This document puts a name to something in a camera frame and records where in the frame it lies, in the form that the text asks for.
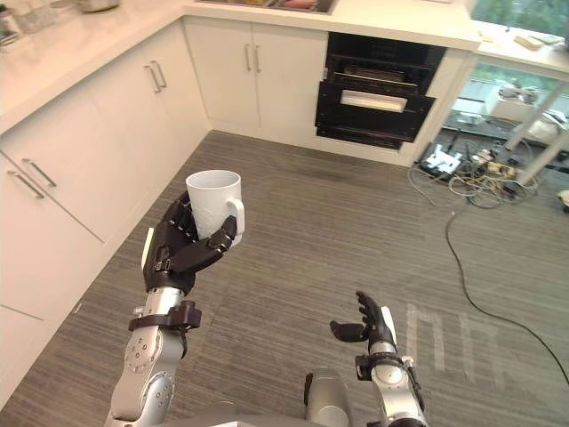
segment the oven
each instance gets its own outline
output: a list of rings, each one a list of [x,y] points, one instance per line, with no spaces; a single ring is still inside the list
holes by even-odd
[[[426,93],[444,54],[438,46],[330,33],[317,135],[388,149],[413,142],[435,101]]]

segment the gray carpet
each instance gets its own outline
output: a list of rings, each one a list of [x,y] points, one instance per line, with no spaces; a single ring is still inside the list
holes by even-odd
[[[145,301],[140,254],[148,226],[203,169],[243,177],[247,231],[198,274],[203,315],[189,337],[169,419],[230,399],[244,410],[302,416],[304,375],[337,369],[356,425],[374,421],[361,344],[333,339],[328,322],[356,321],[356,290],[392,309],[400,350],[417,358],[432,426],[568,425],[569,387],[526,331],[475,311],[445,243],[452,208],[435,208],[406,169],[224,133],[211,133],[172,180],[53,337],[0,413],[6,427],[101,426],[122,370],[132,308]],[[569,369],[569,215],[548,172],[537,197],[495,210],[470,207],[452,239],[472,297],[526,323]],[[426,184],[440,203],[463,203]]]

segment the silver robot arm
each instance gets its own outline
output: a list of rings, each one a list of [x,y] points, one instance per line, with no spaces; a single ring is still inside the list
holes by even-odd
[[[378,427],[429,427],[413,359],[399,357],[393,319],[388,307],[378,308],[368,295],[358,292],[364,324],[331,322],[336,338],[344,342],[368,341],[368,354],[356,357],[357,378],[371,381],[380,420]]]
[[[188,193],[171,204],[156,229],[149,229],[141,267],[148,297],[134,313],[123,373],[111,399],[106,427],[149,427],[164,421],[174,376],[188,346],[186,332],[199,327],[201,311],[183,298],[196,272],[217,262],[236,235],[229,216],[209,238],[199,240]]]
[[[146,305],[135,312],[139,319],[167,316],[171,308],[180,307],[182,296],[180,289],[155,288],[148,294]],[[172,401],[176,367],[184,352],[183,340],[180,332],[163,326],[132,331],[105,427],[147,427],[164,420]]]

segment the white marking on floor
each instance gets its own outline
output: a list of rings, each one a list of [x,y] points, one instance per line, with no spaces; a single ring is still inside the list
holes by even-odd
[[[500,390],[505,389],[504,370],[500,358],[498,348],[498,328],[489,326],[481,322],[472,322],[464,313],[459,314],[461,321],[461,339],[462,339],[462,356],[464,371],[467,379],[471,383],[476,382],[474,367],[474,343],[472,340],[472,331],[485,335],[486,340],[481,342],[477,353],[485,355],[485,360],[490,362],[490,369],[496,387]]]
[[[415,360],[418,360],[417,320],[432,325],[435,369],[437,371],[444,371],[445,342],[443,340],[443,318],[439,314],[417,310],[413,304],[407,304],[407,352]]]

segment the electrical wires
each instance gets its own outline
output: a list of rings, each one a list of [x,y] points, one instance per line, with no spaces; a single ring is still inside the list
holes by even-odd
[[[428,176],[433,183],[444,183],[443,176],[434,178],[429,173],[422,171],[417,165],[413,165],[407,171],[407,178],[411,186],[421,193],[435,207],[453,207],[456,202],[440,205],[424,189],[421,189],[415,179],[414,173]],[[535,192],[539,184],[533,179],[532,185],[524,185],[514,179],[505,178],[501,173],[488,173],[480,171],[476,164],[470,160],[462,162],[461,167],[446,183],[449,191],[456,196],[473,198],[473,205],[478,207],[493,208],[504,203],[515,204],[521,202],[531,193]],[[480,205],[479,200],[491,200],[492,205]]]
[[[456,253],[456,250],[454,249],[454,245],[453,242],[451,241],[450,238],[450,233],[451,233],[451,227],[454,223],[454,221],[456,220],[456,218],[464,213],[464,211],[466,211],[466,207],[464,209],[462,209],[461,211],[459,211],[458,213],[453,212],[453,216],[451,216],[451,218],[449,219],[448,223],[446,224],[445,227],[445,238],[446,238],[446,244],[448,245],[448,247],[451,249],[451,252],[453,253],[454,259],[456,260],[456,263],[459,267],[459,271],[461,273],[461,284],[462,284],[462,290],[464,291],[464,294],[466,295],[466,299],[469,300],[470,305],[472,305],[475,309],[477,309],[478,311],[480,311],[481,313],[485,314],[486,316],[490,316],[491,318],[497,318],[498,320],[501,320],[503,322],[507,322],[510,323],[511,325],[516,325],[519,326],[521,328],[523,328],[525,331],[527,331],[528,333],[530,333],[531,335],[533,335],[533,337],[535,337],[536,340],[538,340],[541,345],[543,345],[543,347],[545,347],[545,349],[549,352],[549,354],[551,355],[551,357],[555,360],[555,362],[557,363],[557,366],[559,367],[559,370],[561,370],[561,374],[563,374],[563,377],[565,378],[565,382],[567,383],[567,386],[569,387],[569,377],[567,376],[567,372],[564,370],[563,365],[561,365],[561,362],[559,361],[559,359],[557,358],[556,354],[553,352],[553,350],[540,338],[539,335],[537,335],[532,329],[530,329],[528,326],[516,322],[515,320],[512,320],[510,318],[504,318],[503,316],[500,316],[498,314],[493,314],[487,310],[484,310],[482,308],[480,308],[474,301],[472,301],[472,298],[470,297],[469,294],[469,290],[467,288],[467,284],[466,284],[466,273],[464,272],[464,267],[462,266],[462,261],[459,258],[459,255]]]

